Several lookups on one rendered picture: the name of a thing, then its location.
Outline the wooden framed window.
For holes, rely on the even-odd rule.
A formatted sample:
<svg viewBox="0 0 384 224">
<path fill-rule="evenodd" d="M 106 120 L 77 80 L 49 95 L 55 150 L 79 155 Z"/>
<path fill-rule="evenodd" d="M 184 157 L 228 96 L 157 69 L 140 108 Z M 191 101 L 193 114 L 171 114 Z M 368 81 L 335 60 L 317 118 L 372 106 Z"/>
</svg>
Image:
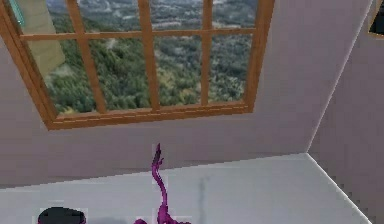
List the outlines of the wooden framed window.
<svg viewBox="0 0 384 224">
<path fill-rule="evenodd" d="M 50 130 L 254 109 L 275 0 L 0 0 Z"/>
</svg>

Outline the black round pot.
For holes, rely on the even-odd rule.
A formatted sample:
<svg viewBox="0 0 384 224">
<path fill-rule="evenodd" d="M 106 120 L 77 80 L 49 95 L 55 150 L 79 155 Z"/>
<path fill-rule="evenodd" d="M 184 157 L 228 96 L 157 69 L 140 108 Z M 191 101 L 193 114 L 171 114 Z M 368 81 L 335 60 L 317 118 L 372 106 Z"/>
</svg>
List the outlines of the black round pot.
<svg viewBox="0 0 384 224">
<path fill-rule="evenodd" d="M 75 209 L 50 207 L 39 214 L 37 224 L 86 224 L 86 217 Z"/>
</svg>

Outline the wooden framed wall picture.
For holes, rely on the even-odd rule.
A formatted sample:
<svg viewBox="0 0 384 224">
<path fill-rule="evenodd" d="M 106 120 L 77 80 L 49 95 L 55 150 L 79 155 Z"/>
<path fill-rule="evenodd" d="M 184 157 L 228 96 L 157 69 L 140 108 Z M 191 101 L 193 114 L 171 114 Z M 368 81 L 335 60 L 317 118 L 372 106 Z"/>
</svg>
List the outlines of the wooden framed wall picture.
<svg viewBox="0 0 384 224">
<path fill-rule="evenodd" d="M 369 21 L 368 34 L 384 39 L 384 0 L 373 0 L 373 13 Z"/>
</svg>

